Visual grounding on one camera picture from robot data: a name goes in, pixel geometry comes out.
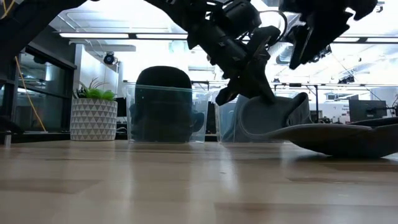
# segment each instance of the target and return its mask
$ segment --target succulent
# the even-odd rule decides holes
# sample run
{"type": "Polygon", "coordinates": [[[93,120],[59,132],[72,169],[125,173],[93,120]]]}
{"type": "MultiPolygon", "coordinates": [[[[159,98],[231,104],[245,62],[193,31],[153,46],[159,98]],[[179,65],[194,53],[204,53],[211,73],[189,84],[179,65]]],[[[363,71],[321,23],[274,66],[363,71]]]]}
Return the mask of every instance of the succulent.
{"type": "Polygon", "coordinates": [[[113,101],[114,97],[116,96],[115,93],[113,93],[111,90],[100,90],[98,87],[105,85],[107,83],[105,82],[97,82],[97,78],[94,78],[91,83],[88,85],[88,87],[80,82],[81,88],[76,89],[76,93],[73,93],[73,97],[75,99],[79,98],[91,98],[91,99],[101,99],[101,100],[109,100],[113,101]]]}

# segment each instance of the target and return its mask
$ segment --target geometric patterned pot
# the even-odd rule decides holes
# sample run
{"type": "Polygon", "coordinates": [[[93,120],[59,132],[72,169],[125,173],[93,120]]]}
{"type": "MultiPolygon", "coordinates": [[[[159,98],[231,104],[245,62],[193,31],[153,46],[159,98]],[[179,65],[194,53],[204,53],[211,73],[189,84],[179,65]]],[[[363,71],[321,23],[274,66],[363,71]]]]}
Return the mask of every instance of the geometric patterned pot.
{"type": "Polygon", "coordinates": [[[70,139],[113,141],[116,137],[118,103],[99,99],[72,99],[70,139]]]}

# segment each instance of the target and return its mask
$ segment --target glass wall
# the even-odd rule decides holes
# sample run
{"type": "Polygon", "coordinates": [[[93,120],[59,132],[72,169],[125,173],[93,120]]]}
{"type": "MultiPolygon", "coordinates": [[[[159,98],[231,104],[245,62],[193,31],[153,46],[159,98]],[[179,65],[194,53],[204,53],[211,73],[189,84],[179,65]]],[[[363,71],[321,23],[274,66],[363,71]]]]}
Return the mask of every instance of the glass wall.
{"type": "MultiPolygon", "coordinates": [[[[43,93],[28,90],[30,99],[35,106],[38,116],[48,130],[62,130],[63,99],[43,93]]],[[[23,88],[18,88],[16,105],[16,123],[25,130],[41,131],[42,127],[37,119],[23,88]]]]}
{"type": "Polygon", "coordinates": [[[37,88],[58,95],[66,93],[66,71],[46,59],[28,53],[21,54],[21,72],[28,88],[37,88]]]}

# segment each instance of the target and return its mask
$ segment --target computer monitor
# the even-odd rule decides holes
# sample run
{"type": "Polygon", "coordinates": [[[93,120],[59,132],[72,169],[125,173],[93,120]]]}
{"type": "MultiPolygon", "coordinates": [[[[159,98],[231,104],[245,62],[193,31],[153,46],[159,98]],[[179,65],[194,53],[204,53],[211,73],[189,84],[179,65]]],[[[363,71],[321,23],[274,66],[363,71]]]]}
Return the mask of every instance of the computer monitor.
{"type": "Polygon", "coordinates": [[[217,134],[216,128],[216,109],[212,102],[208,102],[206,134],[217,134]]]}
{"type": "Polygon", "coordinates": [[[349,100],[351,122],[377,119],[387,116],[387,105],[382,100],[349,100]]]}
{"type": "Polygon", "coordinates": [[[127,116],[126,99],[123,97],[116,98],[116,102],[118,102],[118,117],[126,117],[127,116]]]}

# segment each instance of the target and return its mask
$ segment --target table surface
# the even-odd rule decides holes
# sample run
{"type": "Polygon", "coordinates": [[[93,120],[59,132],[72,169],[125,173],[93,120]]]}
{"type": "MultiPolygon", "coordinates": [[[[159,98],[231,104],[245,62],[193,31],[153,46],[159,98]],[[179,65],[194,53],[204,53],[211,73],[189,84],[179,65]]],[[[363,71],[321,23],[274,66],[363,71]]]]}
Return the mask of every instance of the table surface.
{"type": "Polygon", "coordinates": [[[398,155],[293,144],[39,142],[0,149],[0,223],[397,223],[398,155]]]}

